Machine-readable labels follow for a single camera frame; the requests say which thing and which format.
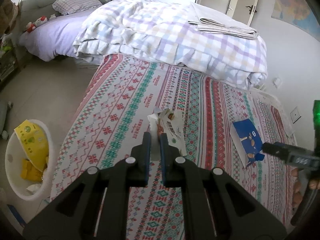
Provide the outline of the blue cookie box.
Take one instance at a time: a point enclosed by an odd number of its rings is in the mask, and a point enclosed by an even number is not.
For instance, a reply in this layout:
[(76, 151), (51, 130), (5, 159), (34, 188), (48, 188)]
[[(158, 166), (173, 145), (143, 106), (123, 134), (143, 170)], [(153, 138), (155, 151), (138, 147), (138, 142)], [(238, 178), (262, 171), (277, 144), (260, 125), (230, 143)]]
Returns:
[(263, 142), (249, 119), (236, 121), (231, 124), (230, 135), (244, 167), (253, 165), (256, 161), (263, 161)]

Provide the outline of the white tissue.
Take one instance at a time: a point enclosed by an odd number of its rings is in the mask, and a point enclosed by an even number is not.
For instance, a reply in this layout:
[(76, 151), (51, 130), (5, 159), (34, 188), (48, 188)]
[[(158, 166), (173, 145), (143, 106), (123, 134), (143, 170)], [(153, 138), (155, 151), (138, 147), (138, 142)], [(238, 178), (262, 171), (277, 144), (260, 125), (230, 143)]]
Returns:
[(35, 194), (37, 191), (39, 191), (39, 189), (41, 188), (42, 184), (37, 183), (37, 184), (33, 184), (30, 185), (26, 188), (26, 190), (31, 193), (31, 194)]

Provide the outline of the yellow cardboard box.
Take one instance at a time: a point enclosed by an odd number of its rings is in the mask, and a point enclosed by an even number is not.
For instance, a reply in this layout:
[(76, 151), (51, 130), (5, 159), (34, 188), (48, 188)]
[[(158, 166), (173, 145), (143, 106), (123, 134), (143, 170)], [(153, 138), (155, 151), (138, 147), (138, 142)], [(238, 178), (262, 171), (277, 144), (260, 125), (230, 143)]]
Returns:
[(43, 181), (43, 172), (39, 171), (29, 160), (23, 159), (20, 177), (28, 181), (41, 183)]

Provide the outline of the yellow white plastic bag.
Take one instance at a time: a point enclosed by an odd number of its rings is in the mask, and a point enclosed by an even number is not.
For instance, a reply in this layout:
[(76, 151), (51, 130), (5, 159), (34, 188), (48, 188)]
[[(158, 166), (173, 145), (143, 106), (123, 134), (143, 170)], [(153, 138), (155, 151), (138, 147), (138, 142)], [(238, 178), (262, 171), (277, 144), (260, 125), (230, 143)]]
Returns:
[(14, 131), (26, 158), (37, 170), (43, 172), (49, 156), (48, 140), (43, 129), (36, 123), (25, 120)]

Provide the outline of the white snack wrapper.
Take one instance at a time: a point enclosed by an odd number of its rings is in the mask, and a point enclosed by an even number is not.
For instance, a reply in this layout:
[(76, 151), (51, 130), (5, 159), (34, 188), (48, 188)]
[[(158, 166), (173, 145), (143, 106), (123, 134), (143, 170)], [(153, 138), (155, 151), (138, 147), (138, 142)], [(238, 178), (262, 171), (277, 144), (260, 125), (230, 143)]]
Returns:
[(179, 150), (181, 156), (186, 156), (187, 151), (184, 140), (184, 113), (182, 110), (155, 108), (148, 115), (149, 132), (151, 134), (151, 160), (159, 160), (159, 137), (167, 134), (168, 143)]

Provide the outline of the white plastic trash bin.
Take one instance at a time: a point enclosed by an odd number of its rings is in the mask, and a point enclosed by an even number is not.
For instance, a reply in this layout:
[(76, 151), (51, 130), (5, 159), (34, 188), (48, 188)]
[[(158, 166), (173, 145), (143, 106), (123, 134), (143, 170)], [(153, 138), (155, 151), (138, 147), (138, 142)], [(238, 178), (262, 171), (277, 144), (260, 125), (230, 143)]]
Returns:
[(36, 119), (18, 125), (5, 152), (5, 172), (14, 193), (25, 201), (49, 197), (57, 152), (48, 127)]

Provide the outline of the patterned red green bedspread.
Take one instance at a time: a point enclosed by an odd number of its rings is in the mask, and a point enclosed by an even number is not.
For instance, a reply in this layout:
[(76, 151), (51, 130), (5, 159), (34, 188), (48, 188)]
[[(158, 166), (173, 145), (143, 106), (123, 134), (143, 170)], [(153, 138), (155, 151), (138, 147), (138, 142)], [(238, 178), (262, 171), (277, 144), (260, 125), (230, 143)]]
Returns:
[(290, 169), (273, 157), (243, 167), (229, 134), (232, 122), (249, 119), (262, 140), (293, 144), (274, 100), (186, 68), (120, 55), (107, 57), (87, 87), (61, 146), (51, 197), (86, 168), (105, 168), (126, 158), (156, 107), (182, 111), (188, 159), (202, 168), (223, 168), (283, 224), (290, 221)]

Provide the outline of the folded striped cloth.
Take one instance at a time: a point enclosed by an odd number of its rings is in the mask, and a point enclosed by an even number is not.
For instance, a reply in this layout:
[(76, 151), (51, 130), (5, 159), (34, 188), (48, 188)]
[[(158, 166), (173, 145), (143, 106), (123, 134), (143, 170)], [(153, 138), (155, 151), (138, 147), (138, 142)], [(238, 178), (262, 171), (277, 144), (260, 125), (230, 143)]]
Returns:
[(191, 3), (195, 16), (188, 21), (197, 26), (199, 31), (211, 34), (225, 34), (248, 40), (255, 40), (259, 32), (248, 25), (238, 22), (231, 17), (209, 7), (197, 3)]

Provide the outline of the white room door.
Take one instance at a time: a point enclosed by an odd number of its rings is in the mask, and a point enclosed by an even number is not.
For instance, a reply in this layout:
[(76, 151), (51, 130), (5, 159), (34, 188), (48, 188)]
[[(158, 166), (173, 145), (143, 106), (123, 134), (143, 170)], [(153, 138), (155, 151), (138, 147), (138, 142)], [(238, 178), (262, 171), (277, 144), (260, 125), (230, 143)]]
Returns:
[(226, 15), (232, 19), (251, 25), (258, 0), (229, 0)]

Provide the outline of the plaid purple white quilt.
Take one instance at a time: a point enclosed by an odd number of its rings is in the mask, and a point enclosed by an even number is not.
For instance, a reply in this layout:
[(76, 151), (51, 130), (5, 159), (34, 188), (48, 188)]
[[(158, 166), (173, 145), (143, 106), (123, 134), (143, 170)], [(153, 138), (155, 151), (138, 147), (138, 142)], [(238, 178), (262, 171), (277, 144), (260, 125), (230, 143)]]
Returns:
[(74, 52), (88, 62), (121, 53), (186, 66), (240, 89), (266, 81), (267, 49), (260, 35), (248, 40), (199, 31), (188, 23), (194, 16), (191, 3), (114, 0), (86, 18)]

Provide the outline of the red white plush toy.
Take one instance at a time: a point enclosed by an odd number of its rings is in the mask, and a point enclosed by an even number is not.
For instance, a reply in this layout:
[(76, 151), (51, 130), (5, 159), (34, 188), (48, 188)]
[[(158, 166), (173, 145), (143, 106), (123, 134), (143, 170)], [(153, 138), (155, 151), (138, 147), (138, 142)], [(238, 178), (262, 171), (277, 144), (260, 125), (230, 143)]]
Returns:
[(26, 32), (31, 33), (33, 30), (45, 24), (47, 21), (48, 21), (48, 18), (46, 16), (42, 16), (41, 18), (38, 18), (35, 22), (29, 22), (26, 25)]

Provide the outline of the striped pillow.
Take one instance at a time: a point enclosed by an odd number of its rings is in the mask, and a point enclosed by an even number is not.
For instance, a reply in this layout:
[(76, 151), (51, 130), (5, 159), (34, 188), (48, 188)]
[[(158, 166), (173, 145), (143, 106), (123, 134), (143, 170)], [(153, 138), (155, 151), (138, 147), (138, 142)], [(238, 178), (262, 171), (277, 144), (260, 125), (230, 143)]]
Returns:
[(99, 0), (56, 0), (52, 7), (61, 15), (70, 15), (102, 6)]

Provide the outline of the grey upholstered headboard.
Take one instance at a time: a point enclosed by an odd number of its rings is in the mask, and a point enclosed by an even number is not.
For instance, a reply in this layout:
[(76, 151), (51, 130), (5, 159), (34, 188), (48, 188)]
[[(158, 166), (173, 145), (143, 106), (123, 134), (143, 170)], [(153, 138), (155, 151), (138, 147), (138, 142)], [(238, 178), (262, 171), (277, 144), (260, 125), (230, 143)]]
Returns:
[(56, 0), (21, 0), (19, 4), (19, 15), (21, 18), (30, 20), (33, 17), (49, 16), (54, 13), (52, 4)]

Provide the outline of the brown fuzzy garment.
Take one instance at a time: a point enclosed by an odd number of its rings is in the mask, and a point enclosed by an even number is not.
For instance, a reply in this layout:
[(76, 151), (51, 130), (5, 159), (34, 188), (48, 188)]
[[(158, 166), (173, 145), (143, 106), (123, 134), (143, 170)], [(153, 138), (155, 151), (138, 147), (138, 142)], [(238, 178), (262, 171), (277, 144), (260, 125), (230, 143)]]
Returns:
[(15, 27), (19, 7), (12, 0), (3, 0), (0, 13), (0, 33), (8, 34)]

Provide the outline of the white wall socket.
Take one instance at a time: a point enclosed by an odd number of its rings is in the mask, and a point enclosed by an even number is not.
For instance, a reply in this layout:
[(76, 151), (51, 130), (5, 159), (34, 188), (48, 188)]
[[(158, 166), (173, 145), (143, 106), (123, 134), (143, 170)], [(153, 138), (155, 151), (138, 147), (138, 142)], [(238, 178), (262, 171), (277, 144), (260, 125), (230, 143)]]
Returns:
[(290, 113), (290, 117), (291, 117), (291, 120), (292, 120), (292, 123), (295, 124), (302, 116), (299, 112), (299, 109), (298, 107), (295, 107), (291, 113)]

